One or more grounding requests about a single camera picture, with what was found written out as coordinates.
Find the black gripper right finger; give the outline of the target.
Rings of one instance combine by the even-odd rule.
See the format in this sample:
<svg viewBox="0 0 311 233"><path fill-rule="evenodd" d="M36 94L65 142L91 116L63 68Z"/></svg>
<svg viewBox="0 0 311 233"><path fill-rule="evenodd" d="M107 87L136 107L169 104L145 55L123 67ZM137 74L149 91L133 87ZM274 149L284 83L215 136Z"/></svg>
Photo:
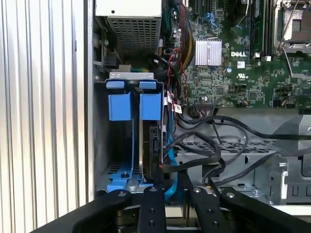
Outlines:
<svg viewBox="0 0 311 233"><path fill-rule="evenodd" d="M278 210L257 199L224 189L209 194L194 186L187 171L179 172L179 188L196 213L203 233L309 233L310 223Z"/></svg>

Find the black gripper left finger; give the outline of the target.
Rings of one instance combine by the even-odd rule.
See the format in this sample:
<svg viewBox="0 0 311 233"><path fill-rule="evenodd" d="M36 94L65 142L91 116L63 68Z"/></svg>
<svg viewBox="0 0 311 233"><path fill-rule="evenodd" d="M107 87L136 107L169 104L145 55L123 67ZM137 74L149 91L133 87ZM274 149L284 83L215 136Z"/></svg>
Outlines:
<svg viewBox="0 0 311 233"><path fill-rule="evenodd" d="M117 189L34 230L36 233L165 233L163 169L143 194Z"/></svg>

